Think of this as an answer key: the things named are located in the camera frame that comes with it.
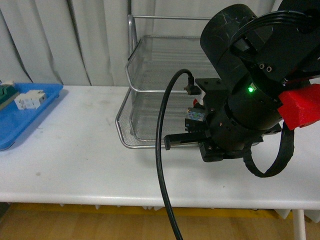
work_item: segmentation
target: white curtain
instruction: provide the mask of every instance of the white curtain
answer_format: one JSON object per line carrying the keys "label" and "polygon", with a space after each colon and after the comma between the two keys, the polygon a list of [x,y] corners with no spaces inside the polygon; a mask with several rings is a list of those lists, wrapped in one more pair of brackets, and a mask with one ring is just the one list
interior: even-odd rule
{"label": "white curtain", "polygon": [[[229,5],[243,3],[259,16],[277,8],[280,2],[132,0],[132,13],[213,17]],[[127,0],[0,0],[0,81],[128,86],[127,3]],[[205,24],[183,20],[136,21],[138,36],[199,36]]]}

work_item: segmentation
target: black cable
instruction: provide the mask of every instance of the black cable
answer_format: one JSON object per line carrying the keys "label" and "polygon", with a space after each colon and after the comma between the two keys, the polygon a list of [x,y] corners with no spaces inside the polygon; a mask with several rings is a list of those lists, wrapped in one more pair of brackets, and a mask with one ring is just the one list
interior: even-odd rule
{"label": "black cable", "polygon": [[156,134],[155,134],[155,161],[156,161],[156,171],[158,174],[158,180],[159,180],[159,185],[160,185],[160,190],[162,194],[162,199],[164,202],[165,210],[168,215],[173,233],[175,235],[175,238],[177,240],[183,240],[182,235],[180,233],[178,224],[176,222],[176,218],[170,203],[170,199],[168,196],[167,188],[166,188],[166,183],[165,183],[165,177],[164,177],[164,172],[162,168],[162,158],[161,158],[161,142],[162,142],[162,127],[164,123],[164,118],[165,118],[165,112],[166,112],[166,107],[168,104],[169,96],[171,93],[172,88],[174,87],[177,79],[182,75],[182,74],[188,74],[188,84],[193,84],[195,79],[192,76],[192,73],[188,69],[181,69],[175,73],[175,75],[172,77],[170,80],[168,86],[165,89],[160,110],[159,110],[159,116],[156,124]]}

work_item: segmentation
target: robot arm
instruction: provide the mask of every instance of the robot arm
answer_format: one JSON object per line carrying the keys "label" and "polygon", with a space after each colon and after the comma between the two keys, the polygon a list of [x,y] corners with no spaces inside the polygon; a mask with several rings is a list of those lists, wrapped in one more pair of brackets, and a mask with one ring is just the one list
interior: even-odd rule
{"label": "robot arm", "polygon": [[[258,177],[278,174],[293,155],[294,128],[320,120],[320,85],[309,82],[320,74],[319,2],[284,0],[261,17],[246,5],[229,6],[206,25],[200,45],[221,79],[195,80],[203,102],[188,110],[188,133],[164,138],[166,149],[198,142],[205,162],[244,158]],[[261,173],[251,145],[281,131],[278,156]]]}

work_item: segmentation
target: screw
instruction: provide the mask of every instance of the screw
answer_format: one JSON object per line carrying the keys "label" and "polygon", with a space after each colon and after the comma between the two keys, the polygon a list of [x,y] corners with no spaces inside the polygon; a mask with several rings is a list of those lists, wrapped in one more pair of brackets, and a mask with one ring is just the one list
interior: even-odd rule
{"label": "screw", "polygon": [[272,67],[271,67],[271,66],[268,66],[268,67],[266,68],[266,71],[267,71],[268,73],[270,73],[270,72],[272,71]]}

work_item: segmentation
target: white table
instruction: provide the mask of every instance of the white table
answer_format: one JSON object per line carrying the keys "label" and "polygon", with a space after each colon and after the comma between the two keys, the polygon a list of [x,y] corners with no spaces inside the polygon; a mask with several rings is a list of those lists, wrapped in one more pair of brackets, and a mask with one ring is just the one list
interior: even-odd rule
{"label": "white table", "polygon": [[[65,86],[8,150],[0,152],[0,201],[163,206],[154,149],[127,149],[116,114],[127,87]],[[197,148],[163,150],[175,207],[320,210],[320,123],[295,131],[294,156],[271,178],[242,159],[205,163]],[[256,165],[274,161],[280,134],[252,148]]]}

